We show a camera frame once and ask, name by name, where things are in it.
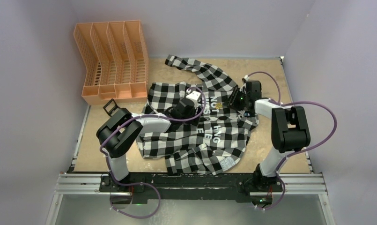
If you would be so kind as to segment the gold glitter brooch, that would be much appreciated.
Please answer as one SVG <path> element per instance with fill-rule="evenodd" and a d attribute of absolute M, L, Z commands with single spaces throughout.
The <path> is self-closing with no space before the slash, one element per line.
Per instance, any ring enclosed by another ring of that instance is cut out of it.
<path fill-rule="evenodd" d="M 223 104 L 222 103 L 216 103 L 214 107 L 215 107 L 215 109 L 222 109 Z"/>

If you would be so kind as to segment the black white plaid shirt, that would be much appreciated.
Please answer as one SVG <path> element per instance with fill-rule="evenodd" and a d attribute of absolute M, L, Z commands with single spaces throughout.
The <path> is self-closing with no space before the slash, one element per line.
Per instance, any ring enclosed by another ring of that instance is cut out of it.
<path fill-rule="evenodd" d="M 217 175 L 234 167 L 243 157 L 250 135 L 259 124 L 257 115 L 245 117 L 226 103 L 237 86 L 221 68 L 192 58 L 169 55 L 165 64 L 195 73 L 206 107 L 197 125 L 183 124 L 175 132 L 149 133 L 137 137 L 144 159 L 164 158 L 170 174 Z M 215 109 L 222 103 L 222 109 Z"/>

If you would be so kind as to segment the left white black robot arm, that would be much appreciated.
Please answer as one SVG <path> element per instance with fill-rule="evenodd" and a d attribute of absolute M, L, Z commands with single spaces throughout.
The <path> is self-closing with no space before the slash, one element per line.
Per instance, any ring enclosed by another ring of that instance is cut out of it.
<path fill-rule="evenodd" d="M 115 113 L 98 129 L 100 151 L 106 157 L 111 186 L 123 192 L 134 183 L 129 179 L 126 153 L 136 138 L 143 134 L 175 132 L 183 124 L 197 124 L 205 107 L 183 98 L 164 113 L 134 114 L 126 108 Z"/>

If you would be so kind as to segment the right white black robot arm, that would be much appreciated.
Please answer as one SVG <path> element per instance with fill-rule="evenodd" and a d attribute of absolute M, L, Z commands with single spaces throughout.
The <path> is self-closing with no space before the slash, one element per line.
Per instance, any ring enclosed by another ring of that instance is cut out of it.
<path fill-rule="evenodd" d="M 277 183 L 277 176 L 287 159 L 310 144 L 310 132 L 305 110 L 301 106 L 283 106 L 262 97 L 260 81 L 248 81 L 243 87 L 234 87 L 226 105 L 250 116 L 258 114 L 271 121 L 271 142 L 266 158 L 256 166 L 253 186 L 263 191 Z"/>

